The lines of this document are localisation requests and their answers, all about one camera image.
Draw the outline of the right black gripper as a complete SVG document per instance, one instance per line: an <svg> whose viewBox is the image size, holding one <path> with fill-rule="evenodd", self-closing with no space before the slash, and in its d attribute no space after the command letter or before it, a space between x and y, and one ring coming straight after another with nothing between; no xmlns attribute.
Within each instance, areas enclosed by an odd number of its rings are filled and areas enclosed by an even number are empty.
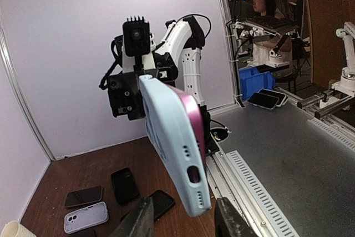
<svg viewBox="0 0 355 237"><path fill-rule="evenodd" d="M113 116L127 115L129 120L144 118L145 112L139 88L139 77L150 75L163 83L174 86L178 77L177 69L177 67L161 67L110 75L107 86Z"/></svg>

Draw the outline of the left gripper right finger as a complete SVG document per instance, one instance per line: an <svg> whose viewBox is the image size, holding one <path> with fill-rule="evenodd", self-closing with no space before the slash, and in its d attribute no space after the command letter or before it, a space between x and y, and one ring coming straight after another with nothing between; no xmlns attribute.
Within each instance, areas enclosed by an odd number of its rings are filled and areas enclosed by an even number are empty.
<svg viewBox="0 0 355 237"><path fill-rule="evenodd" d="M228 198L217 198L214 211L216 237L257 237Z"/></svg>

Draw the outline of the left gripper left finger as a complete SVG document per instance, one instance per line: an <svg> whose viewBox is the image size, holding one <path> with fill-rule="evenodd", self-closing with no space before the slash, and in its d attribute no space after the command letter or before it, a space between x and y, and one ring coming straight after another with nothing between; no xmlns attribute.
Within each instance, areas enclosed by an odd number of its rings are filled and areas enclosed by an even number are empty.
<svg viewBox="0 0 355 237"><path fill-rule="evenodd" d="M109 237L154 236L154 206L150 197L141 198Z"/></svg>

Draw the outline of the black phone case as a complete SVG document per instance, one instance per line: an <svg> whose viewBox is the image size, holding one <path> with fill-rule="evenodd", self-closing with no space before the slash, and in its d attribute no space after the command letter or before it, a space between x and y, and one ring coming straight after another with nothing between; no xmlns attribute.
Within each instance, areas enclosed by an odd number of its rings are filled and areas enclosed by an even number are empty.
<svg viewBox="0 0 355 237"><path fill-rule="evenodd" d="M111 183L116 202L126 205L140 196L138 186L130 168L123 168L111 174Z"/></svg>
<svg viewBox="0 0 355 237"><path fill-rule="evenodd" d="M175 199L162 190L156 190L149 195L153 200L154 221L161 219L167 212L175 206ZM119 205L127 205L133 201L141 199L138 191L131 194L115 193L116 201Z"/></svg>

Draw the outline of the lilac silicone phone case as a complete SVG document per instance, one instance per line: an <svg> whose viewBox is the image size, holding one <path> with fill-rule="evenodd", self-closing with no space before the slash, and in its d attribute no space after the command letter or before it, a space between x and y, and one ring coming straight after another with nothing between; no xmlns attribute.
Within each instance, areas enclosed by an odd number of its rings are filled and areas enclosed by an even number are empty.
<svg viewBox="0 0 355 237"><path fill-rule="evenodd" d="M74 234L109 220L107 204L104 201L68 213L64 217L64 232Z"/></svg>

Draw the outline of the purple smartphone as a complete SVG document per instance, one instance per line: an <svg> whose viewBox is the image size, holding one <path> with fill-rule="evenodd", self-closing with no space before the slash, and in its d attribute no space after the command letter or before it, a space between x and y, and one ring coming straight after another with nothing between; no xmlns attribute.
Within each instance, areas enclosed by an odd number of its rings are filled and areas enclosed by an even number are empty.
<svg viewBox="0 0 355 237"><path fill-rule="evenodd" d="M64 207L73 208L85 204L99 202L103 197L103 187L101 185L91 188L71 191L67 194Z"/></svg>

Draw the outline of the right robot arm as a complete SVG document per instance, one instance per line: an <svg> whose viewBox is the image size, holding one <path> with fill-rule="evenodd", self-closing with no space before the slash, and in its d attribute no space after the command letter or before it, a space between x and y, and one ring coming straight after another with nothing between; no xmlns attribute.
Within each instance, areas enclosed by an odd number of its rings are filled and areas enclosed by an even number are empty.
<svg viewBox="0 0 355 237"><path fill-rule="evenodd" d="M200 61L207 33L197 21L198 14L188 14L165 23L167 32L155 43L150 24L143 17L132 17L123 23L123 33L113 39L110 48L114 63L102 78L99 88L107 90L114 117L129 120L145 116L138 78L150 74L159 81L175 86L182 66L184 91L193 96L202 116L202 133L196 138L207 143L211 116L201 94Z"/></svg>

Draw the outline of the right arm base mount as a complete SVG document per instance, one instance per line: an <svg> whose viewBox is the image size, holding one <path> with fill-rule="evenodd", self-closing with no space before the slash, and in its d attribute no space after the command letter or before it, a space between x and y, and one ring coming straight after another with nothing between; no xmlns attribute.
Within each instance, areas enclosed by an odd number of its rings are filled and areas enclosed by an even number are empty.
<svg viewBox="0 0 355 237"><path fill-rule="evenodd" d="M210 135L205 142L206 156L215 154L220 150L219 144L227 139L231 131L227 128L212 128L210 129Z"/></svg>

